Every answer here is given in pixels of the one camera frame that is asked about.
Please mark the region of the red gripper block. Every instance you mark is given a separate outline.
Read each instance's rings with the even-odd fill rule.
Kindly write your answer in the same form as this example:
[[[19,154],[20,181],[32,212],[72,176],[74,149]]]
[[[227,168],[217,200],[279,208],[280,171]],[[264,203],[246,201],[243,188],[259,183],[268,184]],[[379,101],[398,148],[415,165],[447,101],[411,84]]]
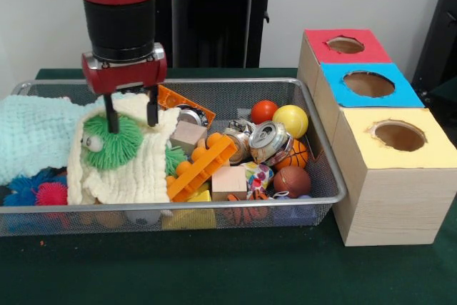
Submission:
[[[90,90],[103,94],[109,133],[119,132],[119,118],[111,94],[135,86],[150,87],[147,122],[149,126],[158,124],[157,84],[165,80],[167,70],[165,50],[159,42],[154,44],[149,55],[138,61],[102,61],[88,52],[82,54],[81,65]]]

